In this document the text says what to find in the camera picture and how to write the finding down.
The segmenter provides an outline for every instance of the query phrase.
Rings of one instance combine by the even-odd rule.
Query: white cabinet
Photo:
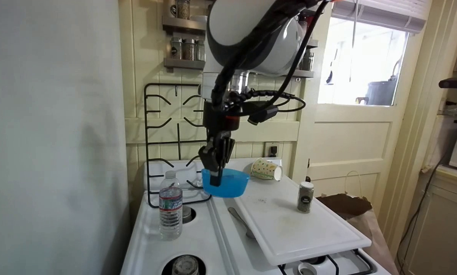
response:
[[[457,169],[438,169],[405,262],[415,275],[457,273]]]

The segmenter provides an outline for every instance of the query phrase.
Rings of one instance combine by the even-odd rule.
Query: window pane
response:
[[[320,103],[392,105],[407,36],[402,30],[332,18]]]

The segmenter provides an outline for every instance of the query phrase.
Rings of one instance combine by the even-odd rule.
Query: blue bowl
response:
[[[210,170],[202,169],[204,190],[214,196],[225,196],[225,198],[240,196],[247,189],[248,180],[250,175],[247,172],[225,167],[221,186],[214,186],[211,184]]]

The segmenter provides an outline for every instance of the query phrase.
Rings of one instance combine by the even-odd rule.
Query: white cutting board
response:
[[[245,169],[253,160],[233,160],[231,167]],[[289,176],[251,178],[236,202],[253,228],[271,264],[285,264],[320,254],[370,245],[370,239],[352,224],[314,198],[311,212],[297,209],[298,183]]]

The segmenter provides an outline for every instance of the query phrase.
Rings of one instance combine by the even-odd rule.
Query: white bottle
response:
[[[176,170],[167,170],[159,193],[161,225],[164,238],[182,233],[182,189]]]

